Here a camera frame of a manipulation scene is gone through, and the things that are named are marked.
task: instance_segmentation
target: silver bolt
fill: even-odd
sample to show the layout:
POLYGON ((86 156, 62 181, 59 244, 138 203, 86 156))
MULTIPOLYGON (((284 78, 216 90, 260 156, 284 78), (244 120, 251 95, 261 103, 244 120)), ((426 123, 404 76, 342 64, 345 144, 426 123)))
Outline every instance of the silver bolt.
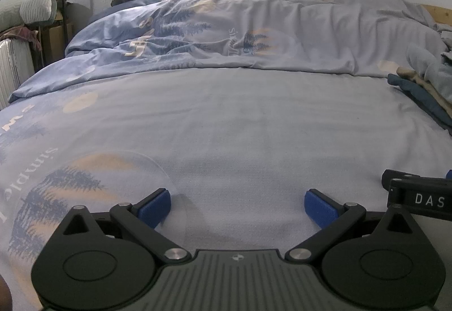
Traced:
POLYGON ((312 255, 308 249, 293 249, 289 252, 289 256, 295 260, 307 260, 312 255))
POLYGON ((188 252, 186 250, 180 249, 178 247, 165 251, 165 257, 169 258, 170 260, 181 260, 187 257, 187 255, 188 252))

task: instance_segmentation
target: blue gripper pad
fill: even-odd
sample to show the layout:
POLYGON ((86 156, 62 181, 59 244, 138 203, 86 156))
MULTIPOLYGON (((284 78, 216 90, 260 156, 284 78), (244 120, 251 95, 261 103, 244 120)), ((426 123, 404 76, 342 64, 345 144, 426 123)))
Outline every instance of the blue gripper pad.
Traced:
POLYGON ((170 213, 170 210, 171 195, 168 190, 165 190, 152 201, 143 205, 136 216, 148 226, 155 228, 170 213))
POLYGON ((321 229, 328 227, 340 216, 336 208, 311 191, 307 191, 305 195, 305 212, 321 229))

